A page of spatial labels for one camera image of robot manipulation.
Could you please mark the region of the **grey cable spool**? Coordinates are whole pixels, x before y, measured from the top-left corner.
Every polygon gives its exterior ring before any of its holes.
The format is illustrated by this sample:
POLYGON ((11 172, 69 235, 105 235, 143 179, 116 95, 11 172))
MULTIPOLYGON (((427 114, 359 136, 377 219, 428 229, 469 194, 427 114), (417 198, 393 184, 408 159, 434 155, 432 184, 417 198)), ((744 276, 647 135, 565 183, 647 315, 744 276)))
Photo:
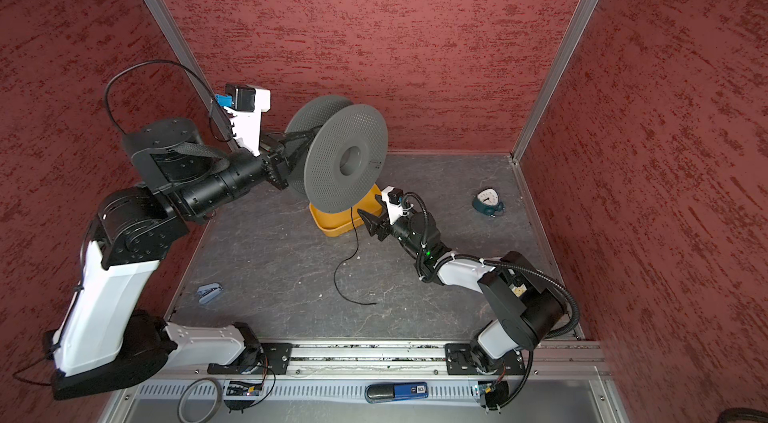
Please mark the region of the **grey cable spool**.
POLYGON ((288 185, 325 213, 356 205, 377 181, 388 129, 374 107, 327 95, 304 105, 286 127, 288 185))

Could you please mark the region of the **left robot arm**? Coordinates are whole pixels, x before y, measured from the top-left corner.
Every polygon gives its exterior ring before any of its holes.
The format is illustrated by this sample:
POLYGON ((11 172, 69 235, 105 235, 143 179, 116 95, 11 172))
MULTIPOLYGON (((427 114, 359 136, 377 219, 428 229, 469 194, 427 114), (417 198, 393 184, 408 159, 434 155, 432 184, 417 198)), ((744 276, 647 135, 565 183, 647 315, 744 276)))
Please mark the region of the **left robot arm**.
POLYGON ((166 119, 122 139, 141 176, 100 204, 81 247, 81 278, 59 329, 46 336, 53 397, 68 400, 136 386, 172 367, 260 374, 265 358, 244 323, 183 327, 137 308, 147 281, 191 224, 267 182, 285 188, 293 158, 283 140, 254 150, 203 143, 189 119, 166 119))

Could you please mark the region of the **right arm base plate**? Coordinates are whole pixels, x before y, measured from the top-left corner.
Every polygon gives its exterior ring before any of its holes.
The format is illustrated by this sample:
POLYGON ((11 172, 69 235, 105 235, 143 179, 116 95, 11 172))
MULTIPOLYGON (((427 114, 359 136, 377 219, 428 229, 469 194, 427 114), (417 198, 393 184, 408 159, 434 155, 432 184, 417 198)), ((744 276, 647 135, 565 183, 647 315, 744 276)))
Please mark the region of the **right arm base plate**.
POLYGON ((516 351, 495 358, 475 343, 448 343, 444 350, 447 372, 451 376, 522 376, 525 373, 523 358, 516 351))

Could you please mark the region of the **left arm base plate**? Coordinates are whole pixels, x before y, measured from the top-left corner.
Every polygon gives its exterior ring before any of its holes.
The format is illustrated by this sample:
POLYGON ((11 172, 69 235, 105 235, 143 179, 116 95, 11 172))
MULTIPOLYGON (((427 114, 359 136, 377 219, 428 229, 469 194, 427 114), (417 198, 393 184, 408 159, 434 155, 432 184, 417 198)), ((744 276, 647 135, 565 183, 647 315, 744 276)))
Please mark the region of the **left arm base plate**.
POLYGON ((256 347, 247 346, 232 363, 221 365, 210 363, 210 375, 263 375, 270 372, 285 375, 291 359, 291 343, 263 343, 256 347))

